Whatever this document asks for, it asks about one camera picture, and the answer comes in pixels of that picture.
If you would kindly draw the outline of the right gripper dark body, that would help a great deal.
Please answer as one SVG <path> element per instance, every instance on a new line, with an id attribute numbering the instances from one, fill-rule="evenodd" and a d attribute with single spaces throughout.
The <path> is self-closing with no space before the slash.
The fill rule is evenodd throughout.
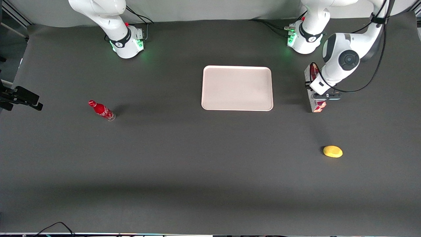
<path id="1" fill-rule="evenodd" d="M 0 108 L 2 110 L 11 111 L 13 108 L 12 101 L 13 93 L 15 89 L 10 87 L 8 84 L 5 86 L 2 81 L 0 81 Z"/>

